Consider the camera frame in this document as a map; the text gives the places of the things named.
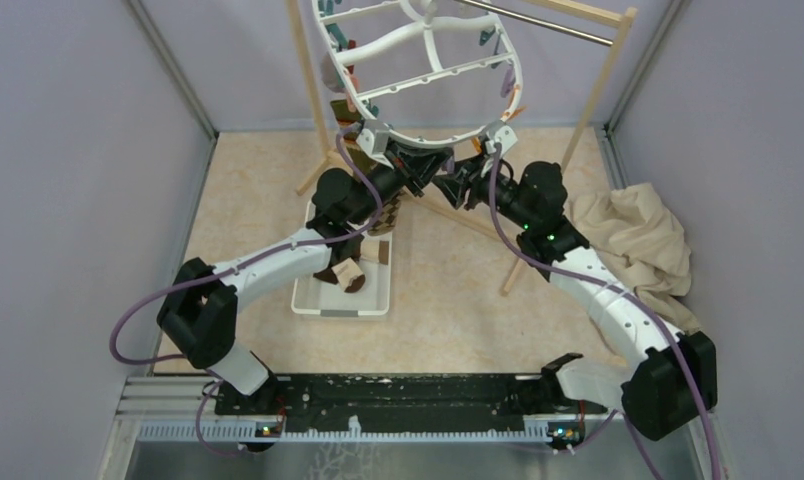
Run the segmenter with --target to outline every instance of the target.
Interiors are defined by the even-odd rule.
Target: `wooden stand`
[[[611,75],[614,64],[617,62],[617,58],[620,56],[620,52],[623,49],[623,44],[626,42],[626,37],[629,34],[629,30],[632,28],[632,24],[634,23],[635,15],[637,15],[637,9],[630,7],[626,9],[624,14],[619,14],[571,0],[524,1],[550,10],[565,13],[576,18],[589,20],[606,27],[615,28],[617,30],[613,43],[608,48],[608,55],[605,57],[605,62],[602,64],[602,69],[599,72],[599,76],[593,84],[590,97],[588,98],[588,101],[582,110],[582,114],[579,117],[576,127],[573,129],[573,135],[570,137],[570,141],[567,143],[567,148],[564,150],[564,156],[561,159],[561,170],[566,172],[567,166],[570,164],[570,160],[573,158],[573,153],[575,153],[576,147],[579,144],[579,139],[581,138],[585,128],[587,128],[590,118],[593,116],[593,112],[596,109],[596,104],[605,90],[605,85],[608,83],[608,77]],[[305,29],[302,25],[302,17],[299,13],[299,4],[295,0],[288,0],[286,3],[287,12],[290,16],[290,30],[293,34],[293,44],[299,54],[299,63],[302,68],[302,76],[305,80],[305,88],[307,89],[308,98],[311,102],[311,112],[314,117],[317,138],[320,142],[320,148],[323,152],[325,152],[325,155],[317,166],[296,188],[296,193],[298,195],[303,195],[327,168],[331,166],[342,167],[346,170],[349,170],[349,168],[343,162],[343,159],[340,158],[340,155],[337,153],[337,151],[332,149],[330,144],[331,142],[329,142],[325,121],[323,120],[323,106],[320,100],[319,90],[317,90],[314,72],[311,67],[311,54],[308,51]],[[461,225],[471,228],[483,235],[486,235],[497,241],[500,240],[493,225],[490,223],[484,222],[479,218],[464,215],[461,212],[444,205],[444,203],[439,200],[435,200],[431,197],[415,198],[410,195],[408,195],[406,198],[412,199],[418,205],[422,205],[439,215],[452,219]],[[517,279],[520,278],[520,275],[524,270],[523,266],[524,262],[519,258],[514,261],[514,265],[511,268],[511,271],[509,272],[505,282],[503,283],[502,288],[500,289],[500,293],[503,296],[508,295],[511,292],[514,283],[516,283]]]

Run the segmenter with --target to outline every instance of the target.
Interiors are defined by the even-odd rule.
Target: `gray wall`
[[[96,476],[206,149],[120,0],[0,1],[0,479]]]
[[[740,478],[804,478],[804,1],[694,1],[616,139],[688,232]]]
[[[298,1],[306,31],[316,52],[324,52],[313,24],[311,2]],[[375,4],[378,0],[344,0],[336,11],[352,6]],[[263,130],[312,128],[311,111],[292,46],[287,8],[283,0],[145,0],[178,62],[219,130]],[[445,0],[446,7],[455,7]],[[519,0],[495,0],[495,4],[532,13],[551,21],[613,38],[611,28],[600,27],[572,17],[529,5]],[[590,0],[588,3],[624,12],[638,7],[637,20],[625,49],[612,73],[600,101],[595,120],[604,121],[649,42],[670,0]],[[350,38],[361,43],[377,38],[406,18],[384,14],[374,24],[343,24]],[[607,50],[562,34],[516,20],[504,20],[512,42],[522,60],[525,88],[523,103],[528,109],[514,122],[517,125],[574,124],[590,94]],[[473,52],[484,55],[493,41],[478,47],[477,34],[452,38],[442,58],[464,58]],[[386,72],[395,76],[425,71],[422,42],[400,47],[393,56],[367,62],[356,69],[361,78],[381,79]],[[461,83],[435,82],[422,94],[413,89],[379,99],[382,118],[396,126],[470,125],[481,118],[501,113],[505,100],[498,95],[504,71],[491,75],[465,76]],[[437,96],[441,102],[432,99]]]

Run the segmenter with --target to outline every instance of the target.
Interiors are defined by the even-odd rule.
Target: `plastic tray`
[[[314,204],[308,202],[306,221],[313,216]],[[393,265],[393,232],[378,237],[364,236],[364,243],[389,243],[389,260],[381,265],[366,260],[358,262],[366,283],[358,293],[345,293],[337,285],[321,282],[313,276],[296,279],[290,308],[300,315],[324,318],[362,318],[381,320],[390,310],[390,269]]]

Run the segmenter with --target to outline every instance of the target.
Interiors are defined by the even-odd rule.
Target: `marble floor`
[[[560,160],[571,130],[517,133],[520,142],[506,159],[519,175],[531,161]],[[222,134],[187,258],[228,260],[300,228],[310,192],[299,197],[294,189],[319,159],[310,131]],[[571,195],[608,188],[591,129],[565,183]],[[470,214],[489,218],[484,206]],[[291,373],[535,372],[566,352],[617,361],[583,309],[533,271],[501,296],[513,260],[501,243],[406,202],[394,231],[392,300],[384,319],[300,317],[290,309],[291,284],[239,315],[237,339],[273,371]],[[176,352],[167,338],[160,350]],[[174,360],[156,370],[193,368]]]

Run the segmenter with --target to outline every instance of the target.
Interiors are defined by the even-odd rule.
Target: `beige cloth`
[[[581,195],[567,202],[565,214],[647,306],[684,331],[700,328],[674,298],[691,288],[685,230],[652,185]]]

